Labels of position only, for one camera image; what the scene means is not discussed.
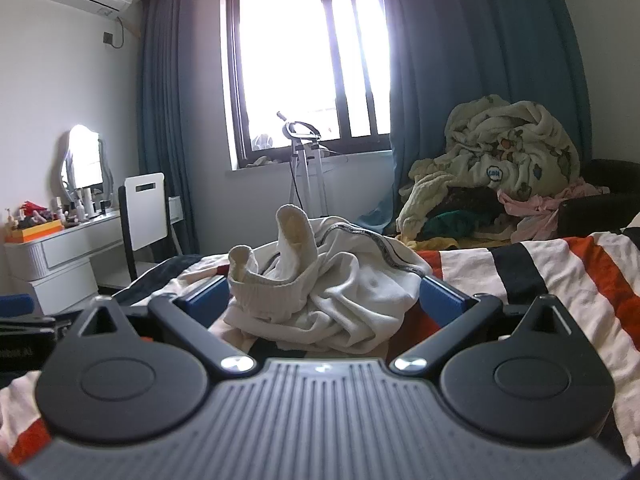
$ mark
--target window frame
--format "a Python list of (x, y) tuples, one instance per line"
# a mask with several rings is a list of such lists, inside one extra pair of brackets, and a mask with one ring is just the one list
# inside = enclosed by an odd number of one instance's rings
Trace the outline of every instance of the window frame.
[[(343, 153), (349, 155), (351, 153), (363, 152), (380, 152), (390, 149), (389, 134), (379, 134), (375, 118), (375, 104), (371, 84), (369, 79), (369, 71), (367, 60), (364, 55), (362, 44), (362, 34), (360, 30), (360, 22), (356, 11), (356, 0), (351, 0), (353, 8), (356, 33), (358, 43), (360, 45), (360, 60), (362, 63), (362, 73), (365, 84), (365, 98), (367, 102), (367, 113), (369, 115), (370, 135), (361, 137), (351, 136), (351, 127), (349, 120), (349, 111), (346, 93), (344, 90), (344, 79), (342, 78), (342, 62), (340, 60), (340, 51), (338, 49), (337, 34), (334, 23), (334, 12), (332, 0), (321, 0), (324, 7), (324, 15), (329, 35), (329, 48), (334, 69), (334, 84), (336, 92), (336, 113), (338, 117), (338, 129), (340, 130), (340, 138), (334, 140), (322, 140), (322, 145), (335, 153)], [(266, 150), (253, 151), (251, 149), (251, 139), (248, 132), (248, 115), (246, 111), (246, 102), (244, 96), (244, 82), (242, 80), (242, 61), (240, 55), (240, 0), (226, 0), (226, 47), (228, 58), (228, 74), (230, 83), (232, 124), (234, 129), (234, 141), (236, 144), (236, 153), (238, 156), (238, 165), (240, 168), (246, 167), (248, 164), (255, 162), (259, 157), (267, 155), (272, 159), (282, 161), (289, 160), (291, 148), (284, 146), (282, 148), (269, 148)]]

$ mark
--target blue curtain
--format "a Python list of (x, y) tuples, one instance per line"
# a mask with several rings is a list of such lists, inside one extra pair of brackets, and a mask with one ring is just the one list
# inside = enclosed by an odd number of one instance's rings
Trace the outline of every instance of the blue curtain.
[(582, 57), (564, 0), (382, 0), (390, 43), (394, 186), (359, 224), (381, 231), (416, 160), (441, 155), (453, 108), (488, 94), (544, 105), (591, 158)]
[[(180, 195), (184, 222), (175, 225), (184, 253), (198, 252), (184, 138), (190, 134), (192, 0), (144, 0), (138, 158), (142, 173), (164, 173), (170, 196)], [(164, 259), (167, 246), (154, 247)]]

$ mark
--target pink cloth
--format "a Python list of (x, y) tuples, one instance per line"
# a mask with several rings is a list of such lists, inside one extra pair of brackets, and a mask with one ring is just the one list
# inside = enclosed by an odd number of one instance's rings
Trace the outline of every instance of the pink cloth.
[(607, 194), (608, 187), (595, 187), (579, 178), (575, 184), (565, 188), (554, 197), (535, 195), (526, 202), (519, 202), (498, 190), (498, 200), (504, 204), (504, 210), (511, 216), (524, 217), (511, 235), (512, 243), (525, 240), (551, 240), (558, 230), (558, 208), (569, 198), (580, 198)]

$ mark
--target mirror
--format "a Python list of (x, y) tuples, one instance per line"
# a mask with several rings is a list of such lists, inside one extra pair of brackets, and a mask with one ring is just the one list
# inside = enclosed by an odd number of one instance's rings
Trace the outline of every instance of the mirror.
[(78, 189), (97, 191), (98, 200), (112, 200), (113, 177), (107, 165), (104, 141), (98, 133), (78, 124), (67, 134), (64, 159), (60, 168), (60, 183), (69, 202), (81, 199)]

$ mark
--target white wall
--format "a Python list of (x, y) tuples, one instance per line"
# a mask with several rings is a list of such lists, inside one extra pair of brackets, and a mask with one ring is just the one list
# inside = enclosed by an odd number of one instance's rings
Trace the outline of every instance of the white wall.
[[(48, 0), (0, 0), (0, 207), (50, 206), (58, 142), (75, 124), (105, 139), (116, 186), (138, 171), (137, 40), (102, 43), (114, 22)], [(127, 13), (135, 23), (140, 8)], [(9, 290), (0, 250), (0, 293)]]
[(640, 0), (566, 0), (584, 61), (593, 155), (640, 162)]
[[(231, 171), (220, 46), (221, 0), (196, 0), (194, 121), (188, 139), (191, 192), (201, 251), (276, 239), (275, 213), (289, 199), (289, 166)], [(326, 173), (330, 213), (349, 220), (368, 212), (393, 181), (390, 153), (350, 155)]]

